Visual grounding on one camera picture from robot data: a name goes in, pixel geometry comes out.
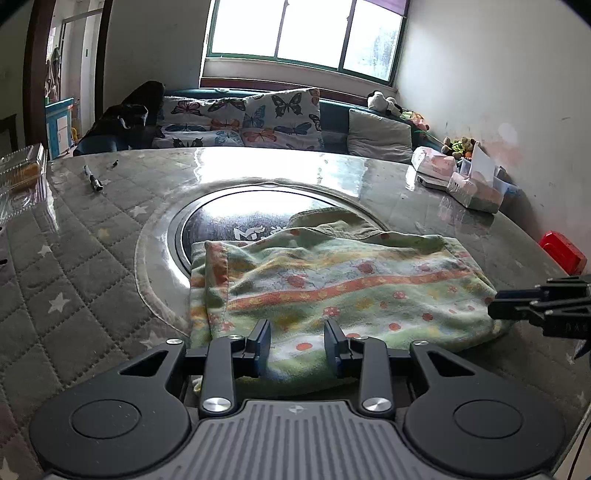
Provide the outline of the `patterned green children's shirt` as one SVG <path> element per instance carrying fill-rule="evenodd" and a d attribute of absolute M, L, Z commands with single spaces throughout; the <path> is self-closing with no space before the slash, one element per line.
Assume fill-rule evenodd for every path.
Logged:
<path fill-rule="evenodd" d="M 461 351 L 504 334 L 487 312 L 492 282 L 457 240 L 383 231 L 338 208 L 294 215 L 269 236 L 235 234 L 191 246 L 190 344 L 270 322 L 266 374 L 252 396 L 325 390 L 325 322 L 394 349 L 425 340 Z"/>

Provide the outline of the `red plastic stool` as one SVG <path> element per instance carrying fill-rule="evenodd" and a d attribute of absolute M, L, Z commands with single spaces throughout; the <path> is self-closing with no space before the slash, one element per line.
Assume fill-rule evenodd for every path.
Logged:
<path fill-rule="evenodd" d="M 587 257 L 563 234 L 549 231 L 538 244 L 568 275 L 585 270 Z"/>

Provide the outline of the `clear storage box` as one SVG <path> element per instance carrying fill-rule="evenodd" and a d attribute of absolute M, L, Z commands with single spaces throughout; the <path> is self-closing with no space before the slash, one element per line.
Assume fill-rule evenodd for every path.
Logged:
<path fill-rule="evenodd" d="M 510 175 L 502 166 L 496 167 L 494 188 L 503 196 L 501 209 L 507 208 L 520 193 L 520 188 L 513 183 Z"/>

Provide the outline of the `small plush toys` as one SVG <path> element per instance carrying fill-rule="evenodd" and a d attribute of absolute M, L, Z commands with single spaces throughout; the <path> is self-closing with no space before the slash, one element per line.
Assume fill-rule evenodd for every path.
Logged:
<path fill-rule="evenodd" d="M 457 161 L 461 159 L 471 160 L 475 145 L 476 140 L 474 138 L 462 137 L 451 139 L 450 137 L 445 137 L 441 152 L 446 156 L 454 157 Z"/>

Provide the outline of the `grey cushion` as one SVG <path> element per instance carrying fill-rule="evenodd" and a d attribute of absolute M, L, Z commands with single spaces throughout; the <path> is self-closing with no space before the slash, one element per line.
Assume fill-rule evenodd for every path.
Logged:
<path fill-rule="evenodd" d="M 413 155 L 412 129 L 408 124 L 360 110 L 349 110 L 349 154 L 397 163 Z"/>

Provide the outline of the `round glass turntable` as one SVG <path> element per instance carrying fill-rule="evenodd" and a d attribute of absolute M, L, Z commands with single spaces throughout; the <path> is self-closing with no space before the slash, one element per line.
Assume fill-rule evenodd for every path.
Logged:
<path fill-rule="evenodd" d="M 139 234 L 138 293 L 158 319 L 186 333 L 193 243 L 257 241 L 286 227 L 298 212 L 331 207 L 386 228 L 359 199 L 323 186 L 256 178 L 181 186 L 156 207 Z"/>

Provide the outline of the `black marker pen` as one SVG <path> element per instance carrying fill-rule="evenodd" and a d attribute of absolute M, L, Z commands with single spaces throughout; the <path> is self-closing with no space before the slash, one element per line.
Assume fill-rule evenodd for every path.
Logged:
<path fill-rule="evenodd" d="M 83 167 L 83 171 L 84 174 L 86 175 L 90 186 L 92 188 L 92 190 L 94 192 L 100 192 L 103 190 L 103 185 L 100 182 L 100 180 L 93 174 L 93 172 L 91 171 L 91 169 L 89 168 L 89 166 L 87 164 L 84 165 Z"/>

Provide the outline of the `white plush toy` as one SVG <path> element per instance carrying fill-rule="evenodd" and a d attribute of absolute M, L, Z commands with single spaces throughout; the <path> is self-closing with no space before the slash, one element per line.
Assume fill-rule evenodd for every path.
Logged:
<path fill-rule="evenodd" d="M 394 97 L 386 97 L 379 90 L 374 90 L 368 95 L 367 105 L 370 110 L 388 117 L 400 117 L 403 113 L 403 108 Z"/>

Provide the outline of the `blue sofa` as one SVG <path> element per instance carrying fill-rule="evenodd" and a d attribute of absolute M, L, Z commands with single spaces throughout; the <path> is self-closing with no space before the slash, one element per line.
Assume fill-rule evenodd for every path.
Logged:
<path fill-rule="evenodd" d="M 380 94 L 361 107 L 325 100 L 320 89 L 276 92 L 193 89 L 169 92 L 139 131 L 107 109 L 80 140 L 77 156 L 139 149 L 245 146 L 325 151 L 403 162 L 418 147 L 440 149 L 393 103 L 377 110 Z"/>

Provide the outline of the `clear plastic food container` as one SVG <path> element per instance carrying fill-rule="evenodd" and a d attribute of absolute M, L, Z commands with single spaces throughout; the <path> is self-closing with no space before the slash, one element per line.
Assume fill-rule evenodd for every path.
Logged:
<path fill-rule="evenodd" d="M 35 207 L 47 197 L 47 152 L 35 144 L 1 158 L 0 222 Z"/>

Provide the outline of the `right butterfly pillow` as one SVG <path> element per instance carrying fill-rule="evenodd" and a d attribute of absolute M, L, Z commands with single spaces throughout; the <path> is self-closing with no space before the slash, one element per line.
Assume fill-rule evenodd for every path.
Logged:
<path fill-rule="evenodd" d="M 324 150 L 318 88 L 287 90 L 245 99 L 242 142 L 254 148 Z"/>

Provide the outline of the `butterfly pillow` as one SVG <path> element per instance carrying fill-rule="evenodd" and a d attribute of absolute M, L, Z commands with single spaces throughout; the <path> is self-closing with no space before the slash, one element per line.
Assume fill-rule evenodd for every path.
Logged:
<path fill-rule="evenodd" d="M 287 90 L 245 99 L 242 142 L 254 148 L 324 150 L 318 88 Z"/>
<path fill-rule="evenodd" d="M 245 101 L 239 98 L 200 100 L 165 96 L 152 147 L 242 147 L 244 118 Z"/>

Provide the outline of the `black bag on sofa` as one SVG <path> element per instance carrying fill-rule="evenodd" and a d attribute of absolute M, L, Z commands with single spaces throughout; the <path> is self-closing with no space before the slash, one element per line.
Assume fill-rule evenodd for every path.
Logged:
<path fill-rule="evenodd" d="M 75 148 L 74 156 L 148 149 L 156 134 L 165 87 L 146 81 L 121 103 L 109 107 Z"/>

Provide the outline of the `left butterfly pillow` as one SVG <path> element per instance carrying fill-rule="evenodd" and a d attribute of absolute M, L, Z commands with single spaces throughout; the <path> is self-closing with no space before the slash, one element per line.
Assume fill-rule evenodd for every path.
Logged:
<path fill-rule="evenodd" d="M 244 118 L 245 101 L 239 98 L 200 100 L 165 96 L 152 147 L 242 147 Z"/>

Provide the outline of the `blue white cabinet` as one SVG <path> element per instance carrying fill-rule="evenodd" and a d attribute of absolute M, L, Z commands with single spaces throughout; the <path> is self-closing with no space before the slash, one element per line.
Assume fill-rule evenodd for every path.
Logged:
<path fill-rule="evenodd" d="M 51 160 L 66 154 L 73 145 L 71 134 L 73 106 L 72 97 L 45 106 L 48 152 Z"/>

